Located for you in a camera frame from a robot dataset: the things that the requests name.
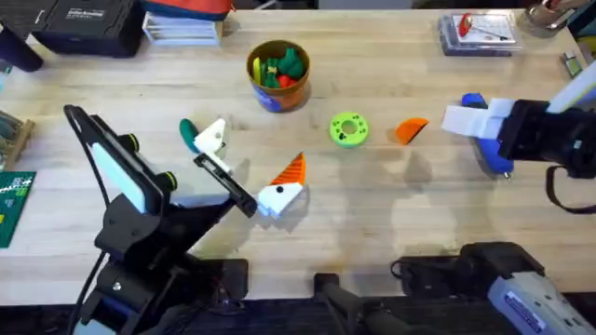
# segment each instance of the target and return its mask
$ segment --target orange toy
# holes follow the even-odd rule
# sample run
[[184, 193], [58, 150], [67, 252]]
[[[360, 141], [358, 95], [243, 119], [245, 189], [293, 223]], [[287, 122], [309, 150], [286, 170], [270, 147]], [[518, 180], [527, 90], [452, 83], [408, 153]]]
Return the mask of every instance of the orange toy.
[[402, 122], [395, 128], [395, 136], [401, 144], [406, 145], [428, 124], [428, 120], [422, 117], [413, 117]]
[[298, 182], [305, 185], [306, 162], [303, 153], [299, 153], [291, 163], [269, 185]]

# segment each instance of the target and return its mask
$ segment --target black box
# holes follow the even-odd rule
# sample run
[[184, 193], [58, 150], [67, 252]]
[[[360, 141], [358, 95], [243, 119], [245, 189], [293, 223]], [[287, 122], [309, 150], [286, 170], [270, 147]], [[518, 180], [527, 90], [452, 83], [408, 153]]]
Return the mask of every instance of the black box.
[[32, 34], [56, 53], [128, 58], [141, 44], [143, 18], [137, 0], [50, 0]]

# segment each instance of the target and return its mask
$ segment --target green gear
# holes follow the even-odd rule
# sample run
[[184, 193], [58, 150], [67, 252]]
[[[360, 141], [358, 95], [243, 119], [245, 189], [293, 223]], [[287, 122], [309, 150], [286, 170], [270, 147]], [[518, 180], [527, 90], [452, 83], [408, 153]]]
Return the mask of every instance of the green gear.
[[[351, 127], [353, 132], [346, 132]], [[362, 115], [354, 112], [342, 112], [332, 118], [329, 124], [329, 135], [337, 145], [353, 148], [361, 145], [369, 135], [369, 126]]]

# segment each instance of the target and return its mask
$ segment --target blue cup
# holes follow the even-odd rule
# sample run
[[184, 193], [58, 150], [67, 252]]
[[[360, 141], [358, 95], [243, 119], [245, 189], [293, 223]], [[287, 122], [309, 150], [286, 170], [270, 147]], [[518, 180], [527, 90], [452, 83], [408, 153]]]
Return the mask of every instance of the blue cup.
[[0, 23], [0, 59], [26, 72], [39, 70], [44, 61], [25, 41]]

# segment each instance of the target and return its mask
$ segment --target circuit board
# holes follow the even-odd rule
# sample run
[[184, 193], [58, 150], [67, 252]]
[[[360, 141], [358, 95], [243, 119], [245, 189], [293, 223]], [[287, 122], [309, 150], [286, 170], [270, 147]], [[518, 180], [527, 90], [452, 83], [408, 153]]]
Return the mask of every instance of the circuit board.
[[35, 172], [0, 172], [0, 248], [8, 248]]

